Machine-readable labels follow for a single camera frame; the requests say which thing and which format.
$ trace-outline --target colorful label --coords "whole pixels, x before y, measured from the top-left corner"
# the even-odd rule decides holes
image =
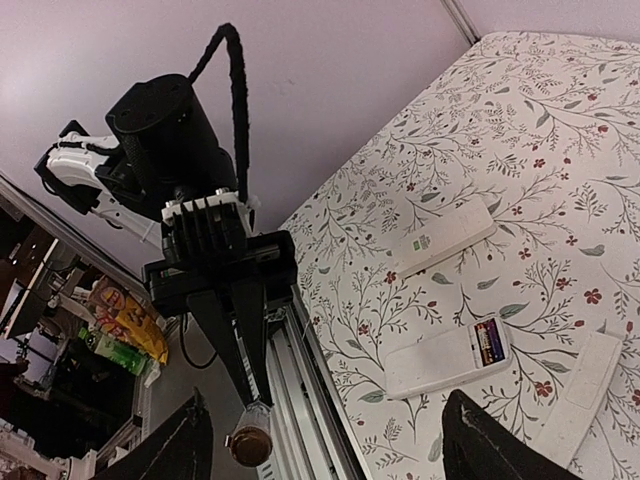
[[[504,360],[504,348],[495,318],[474,325],[483,366]]]
[[[413,250],[426,250],[431,245],[431,238],[428,235],[420,235],[417,240],[413,241]]]

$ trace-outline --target black cable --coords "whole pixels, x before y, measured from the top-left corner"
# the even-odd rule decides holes
[[[47,192],[49,195],[53,195],[54,197],[57,197],[57,196],[58,196],[58,194],[56,193],[56,191],[55,191],[55,190],[53,190],[53,189],[49,186],[49,184],[48,184],[47,182],[45,182],[45,181],[44,181],[44,178],[40,177],[40,182],[42,183],[42,188],[44,188],[44,189],[46,190],[46,192]]]
[[[104,157],[108,157],[109,155],[115,155],[122,151],[122,147],[120,145],[114,148],[106,148],[106,147],[101,147],[100,145],[94,145],[93,143],[86,143],[86,142],[56,142],[53,144],[53,148],[56,148],[56,147],[87,149],[90,152],[95,152],[98,155],[102,155]]]
[[[233,144],[236,156],[236,175],[238,177],[238,198],[247,203],[249,198],[249,105],[247,102],[247,75],[244,66],[244,54],[240,35],[230,23],[220,25],[198,61],[196,68],[189,74],[193,84],[204,71],[213,57],[222,39],[227,40],[229,54],[229,76],[231,77],[231,111],[233,113]]]
[[[184,331],[187,328],[188,320],[189,318],[186,314],[182,315],[182,318],[180,319],[180,325],[178,326],[178,329],[180,330],[179,332],[180,348],[182,349],[182,355],[184,356],[184,359],[187,361],[187,363],[191,365],[193,368],[197,370],[204,370],[206,368],[209,368],[213,364],[213,362],[216,361],[216,358],[218,358],[218,352],[214,352],[214,354],[211,356],[211,359],[207,363],[202,365],[198,365],[193,360],[191,360],[191,357],[189,357],[189,354],[187,353],[187,347],[185,346],[185,343],[184,343]]]

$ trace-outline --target floral tablecloth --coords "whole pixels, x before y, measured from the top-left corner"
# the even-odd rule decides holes
[[[513,363],[463,389],[524,442],[587,331],[624,340],[571,470],[638,478],[639,82],[640,45],[488,35],[286,222],[305,304],[374,478],[444,478],[448,392],[386,399],[385,355],[491,312],[509,325]],[[497,233],[401,282],[391,246],[472,196]]]

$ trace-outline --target snack bag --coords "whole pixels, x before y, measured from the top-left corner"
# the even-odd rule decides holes
[[[102,277],[89,295],[98,322],[107,333],[167,363],[169,347],[153,317],[109,277]]]

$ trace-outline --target white wall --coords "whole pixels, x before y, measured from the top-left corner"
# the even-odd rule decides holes
[[[640,42],[638,0],[460,0],[480,35],[530,30]]]
[[[249,175],[265,230],[467,49],[439,0],[3,2],[0,170],[137,273],[157,253],[79,218],[42,190],[32,167],[70,119],[107,134],[104,114],[133,83],[190,72],[227,21],[245,47]],[[228,63],[219,53],[196,90],[231,150]]]

